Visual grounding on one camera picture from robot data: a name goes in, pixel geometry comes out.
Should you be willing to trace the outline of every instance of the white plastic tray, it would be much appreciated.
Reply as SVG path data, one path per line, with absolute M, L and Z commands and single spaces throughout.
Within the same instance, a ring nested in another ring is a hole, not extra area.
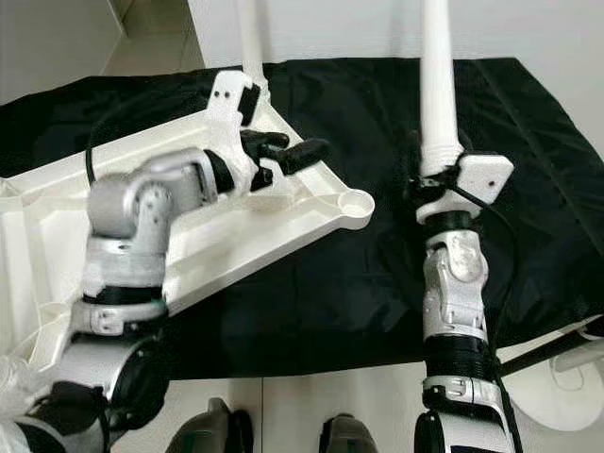
M 96 173 L 127 172 L 188 146 L 203 149 L 203 117 L 198 112 L 98 146 Z M 251 127 L 284 132 L 292 144 L 301 140 L 266 103 Z M 70 305 L 81 295 L 87 193 L 83 153 L 0 186 L 0 355 L 13 352 L 37 370 L 58 359 Z M 374 206 L 368 193 L 349 189 L 319 162 L 295 176 L 277 176 L 271 188 L 183 216 L 172 228 L 164 282 L 170 313 L 334 229 L 365 227 Z

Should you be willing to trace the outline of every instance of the white wall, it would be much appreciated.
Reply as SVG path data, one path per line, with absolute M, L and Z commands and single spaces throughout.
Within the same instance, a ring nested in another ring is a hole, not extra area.
M 108 0 L 0 0 L 0 104 L 100 75 L 120 36 Z
M 417 57 L 421 0 L 257 0 L 265 61 Z M 235 0 L 189 0 L 207 67 L 241 62 Z M 604 156 L 604 1 L 451 0 L 456 58 L 517 57 Z

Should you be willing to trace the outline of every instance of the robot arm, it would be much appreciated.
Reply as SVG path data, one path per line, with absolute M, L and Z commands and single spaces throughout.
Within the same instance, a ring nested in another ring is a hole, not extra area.
M 219 73 L 206 111 L 208 149 L 156 156 L 131 173 L 92 184 L 83 295 L 72 306 L 55 384 L 15 420 L 31 451 L 105 452 L 157 415 L 169 382 L 161 287 L 171 224 L 221 193 L 237 196 L 270 185 L 262 158 L 291 175 L 327 153 L 321 140 L 285 149 L 285 134 L 241 131 L 258 92 L 243 73 Z
M 513 171 L 505 157 L 465 152 L 458 140 L 448 0 L 424 2 L 422 164 L 416 212 L 424 226 L 424 347 L 429 412 L 415 427 L 417 453 L 521 453 L 513 411 L 488 344 L 482 287 L 488 265 L 472 219 Z

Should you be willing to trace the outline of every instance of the white plastic bracket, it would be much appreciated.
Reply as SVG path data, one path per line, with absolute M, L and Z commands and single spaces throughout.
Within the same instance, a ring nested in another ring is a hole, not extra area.
M 498 154 L 467 155 L 460 160 L 457 185 L 487 204 L 492 204 L 513 171 L 513 164 Z M 430 215 L 452 210 L 465 210 L 473 218 L 480 214 L 480 207 L 458 193 L 446 190 L 441 198 L 427 203 L 416 212 L 417 222 L 423 225 Z
M 243 114 L 239 111 L 245 90 L 254 86 L 241 71 L 221 71 L 214 79 L 205 121 L 209 131 L 208 149 L 225 161 L 240 196 L 248 193 L 258 167 L 243 151 L 240 129 Z

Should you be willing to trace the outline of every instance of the gray shoe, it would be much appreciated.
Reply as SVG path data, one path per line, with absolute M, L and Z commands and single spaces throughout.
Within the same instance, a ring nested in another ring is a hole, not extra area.
M 207 412 L 178 430 L 166 453 L 252 453 L 253 444 L 247 412 L 231 413 L 222 399 L 213 398 Z
M 342 413 L 323 425 L 319 453 L 378 453 L 378 449 L 369 429 Z

